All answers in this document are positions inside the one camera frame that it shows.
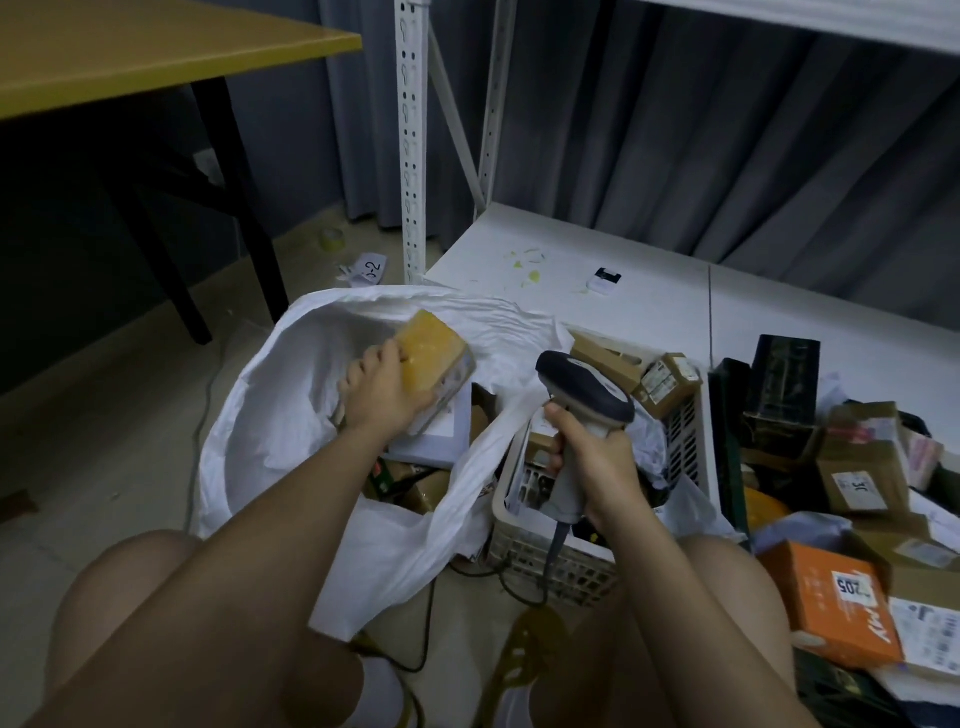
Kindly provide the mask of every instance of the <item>electrical outlet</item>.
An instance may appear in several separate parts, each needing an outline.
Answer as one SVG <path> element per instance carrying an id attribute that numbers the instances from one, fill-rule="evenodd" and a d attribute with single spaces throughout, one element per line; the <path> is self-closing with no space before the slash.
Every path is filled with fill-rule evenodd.
<path id="1" fill-rule="evenodd" d="M 193 163 L 197 165 L 197 169 L 206 175 L 211 184 L 216 184 L 218 187 L 224 186 L 224 173 L 220 169 L 220 160 L 217 159 L 217 153 L 213 151 L 212 147 L 197 152 L 193 156 Z"/>

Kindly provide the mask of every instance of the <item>hand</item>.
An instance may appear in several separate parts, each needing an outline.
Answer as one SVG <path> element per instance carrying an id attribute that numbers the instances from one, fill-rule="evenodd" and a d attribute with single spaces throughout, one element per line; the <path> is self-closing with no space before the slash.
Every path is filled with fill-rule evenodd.
<path id="1" fill-rule="evenodd" d="M 587 517 L 604 535 L 616 517 L 647 507 L 636 474 L 634 449 L 622 429 L 616 429 L 601 440 L 587 432 L 576 417 L 554 402 L 543 408 L 547 421 L 560 434 L 554 439 L 550 456 L 551 473 L 564 466 L 564 445 L 569 443 L 577 455 L 580 483 L 587 494 Z"/>
<path id="2" fill-rule="evenodd" d="M 390 339 L 352 362 L 338 384 L 347 429 L 365 430 L 386 445 L 434 402 L 433 392 L 403 390 L 400 347 Z"/>

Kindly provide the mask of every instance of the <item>wall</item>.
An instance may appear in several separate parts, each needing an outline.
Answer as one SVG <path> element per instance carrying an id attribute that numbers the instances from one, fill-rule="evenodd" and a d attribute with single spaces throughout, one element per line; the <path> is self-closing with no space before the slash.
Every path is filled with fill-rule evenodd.
<path id="1" fill-rule="evenodd" d="M 221 4 L 319 22 L 311 0 Z M 267 231 L 279 236 L 342 199 L 324 63 L 228 82 Z M 123 105 L 184 154 L 209 146 L 188 88 Z M 164 300 L 73 131 L 69 111 L 0 123 L 0 392 Z M 236 260 L 226 215 L 139 191 L 188 284 Z"/>

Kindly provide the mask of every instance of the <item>orange box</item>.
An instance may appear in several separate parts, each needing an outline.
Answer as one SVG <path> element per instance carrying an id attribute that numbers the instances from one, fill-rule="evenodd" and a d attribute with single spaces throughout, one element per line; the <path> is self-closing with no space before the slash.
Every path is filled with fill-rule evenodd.
<path id="1" fill-rule="evenodd" d="M 793 644 L 850 668 L 903 660 L 874 567 L 787 541 L 759 557 L 790 618 Z"/>

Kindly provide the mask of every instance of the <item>white shelf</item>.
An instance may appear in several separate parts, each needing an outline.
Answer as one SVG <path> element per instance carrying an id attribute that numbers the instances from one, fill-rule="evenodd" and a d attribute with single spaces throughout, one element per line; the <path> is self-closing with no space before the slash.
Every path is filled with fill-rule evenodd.
<path id="1" fill-rule="evenodd" d="M 661 4 L 960 54 L 957 0 L 669 0 Z"/>
<path id="2" fill-rule="evenodd" d="M 623 276 L 610 296 L 586 288 L 601 267 Z M 708 271 L 686 255 L 493 204 L 425 282 L 507 299 L 576 328 L 709 365 Z"/>
<path id="3" fill-rule="evenodd" d="M 816 339 L 851 398 L 894 400 L 960 453 L 960 334 L 729 268 L 710 282 L 714 365 L 753 362 L 762 333 Z"/>

